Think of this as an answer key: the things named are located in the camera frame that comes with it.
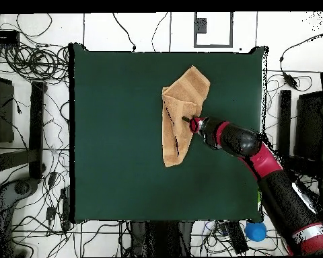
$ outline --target red joint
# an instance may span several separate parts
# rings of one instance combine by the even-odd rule
[[[198,132],[200,130],[200,124],[199,122],[200,121],[203,121],[204,118],[193,118],[190,120],[190,124],[189,124],[189,127],[190,127],[190,131],[191,132]]]
[[[274,171],[283,169],[264,143],[262,143],[260,151],[251,157],[251,161],[254,163],[254,168],[261,178]]]
[[[301,243],[301,252],[303,254],[315,253],[323,249],[323,234],[306,239]]]

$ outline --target orange towel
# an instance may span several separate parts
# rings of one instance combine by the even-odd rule
[[[191,66],[170,87],[164,87],[162,146],[166,167],[180,164],[188,151],[192,132],[182,116],[200,116],[210,82],[196,67]]]

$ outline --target black robot arm segment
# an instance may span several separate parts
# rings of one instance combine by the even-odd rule
[[[228,124],[223,129],[219,143],[224,151],[241,158],[254,156],[262,144],[257,133],[234,124]]]

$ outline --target electrical cord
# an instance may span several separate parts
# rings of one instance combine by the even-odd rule
[[[289,48],[287,48],[283,54],[281,55],[281,58],[280,58],[280,69],[281,69],[281,72],[283,73],[283,78],[285,80],[285,82],[291,86],[292,88],[294,88],[295,90],[298,90],[298,91],[301,91],[299,90],[297,87],[298,87],[298,84],[297,82],[295,81],[295,79],[291,76],[291,75],[288,75],[285,71],[283,71],[283,65],[282,65],[282,62],[284,60],[284,55],[285,53],[290,50],[291,48],[295,48],[296,46],[300,46],[301,44],[303,44],[304,42],[309,42],[309,41],[313,41],[315,40],[316,38],[320,38],[323,36],[323,33],[321,34],[318,34],[316,36],[312,36],[311,38],[308,38],[307,40],[304,40],[303,42],[300,42],[299,44],[294,44],[293,46],[290,46]]]
[[[89,240],[87,241],[86,243],[83,244],[83,251],[82,251],[82,254],[81,254],[81,258],[83,258],[85,256],[85,245],[87,245],[88,243],[90,243],[91,241],[93,241],[95,239],[95,237],[97,236],[97,234],[99,233],[100,229],[103,227],[103,226],[120,226],[122,224],[122,222],[119,222],[118,224],[103,224],[101,225],[95,235]]]
[[[61,117],[66,121],[67,125],[69,126],[69,119],[67,119],[66,117],[64,117],[64,115],[62,114],[62,108],[66,105],[69,104],[69,101],[65,102],[64,104],[61,105],[60,107],[60,115]]]
[[[154,45],[153,45],[153,39],[154,39],[155,33],[157,32],[160,23],[165,19],[165,17],[167,16],[167,14],[169,14],[169,12],[166,12],[166,14],[162,17],[162,19],[159,21],[159,23],[157,24],[157,27],[154,30],[154,33],[153,33],[153,36],[152,36],[152,40],[151,40],[151,43],[152,43],[152,47],[153,47],[154,52],[155,52],[155,48],[154,48]]]
[[[205,222],[205,226],[204,226],[204,229],[203,229],[203,233],[202,233],[202,238],[203,238],[203,241],[200,245],[196,245],[196,246],[191,246],[192,248],[193,247],[200,247],[200,256],[201,255],[201,251],[203,249],[203,247],[205,248],[206,252],[207,252],[207,256],[213,256],[213,255],[216,255],[216,254],[222,254],[222,253],[228,253],[230,256],[233,256],[231,254],[232,251],[234,251],[234,249],[232,248],[232,244],[231,244],[231,241],[230,240],[227,240],[229,237],[228,236],[223,236],[223,232],[221,230],[221,227],[220,227],[220,222],[219,221],[214,221],[214,225],[212,227],[212,229],[209,230],[209,233],[208,234],[204,234],[204,231],[205,229],[207,228],[208,229],[208,222]],[[272,239],[272,242],[274,242],[274,239],[276,239],[276,242],[274,242],[275,244],[275,248],[273,249],[263,249],[263,248],[252,248],[252,247],[248,247],[249,251],[253,252],[254,253],[254,256],[256,255],[256,253],[261,253],[263,255],[266,255],[266,256],[273,256],[271,255],[270,253],[268,252],[275,252],[276,250],[279,250],[281,252],[281,254],[283,255],[283,252],[280,250],[279,248],[279,242],[278,240],[282,238],[281,237],[278,237],[278,234],[277,234],[277,231],[272,229],[272,230],[268,230],[267,232],[270,232],[270,231],[275,231],[276,232],[276,237],[272,237],[270,235],[267,235],[267,238],[268,239]],[[214,244],[211,244],[211,239],[213,239],[215,241]],[[221,245],[224,249],[222,250],[217,250],[217,247]]]
[[[13,242],[15,245],[21,245],[21,246],[23,246],[23,247],[27,247],[27,248],[31,249],[31,255],[30,255],[30,257],[29,257],[29,258],[32,258],[32,256],[34,255],[34,249],[33,249],[30,245],[25,245],[25,244],[22,244],[22,243],[17,243],[17,242],[16,242],[16,241],[14,241],[13,239],[12,239],[12,242]]]
[[[116,23],[122,28],[122,30],[124,30],[128,36],[129,42],[131,42],[131,44],[133,45],[133,51],[135,51],[137,49],[137,47],[135,46],[135,44],[132,42],[131,37],[129,36],[129,33],[127,32],[127,30],[120,24],[120,22],[117,20],[115,13],[112,13],[112,15],[114,16],[114,19],[116,21]]]

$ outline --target black stand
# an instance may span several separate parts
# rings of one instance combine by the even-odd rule
[[[43,82],[33,82],[30,108],[29,149],[0,154],[0,171],[29,164],[30,177],[0,186],[0,257],[14,257],[11,243],[12,216],[17,203],[32,195],[42,179],[43,151]]]

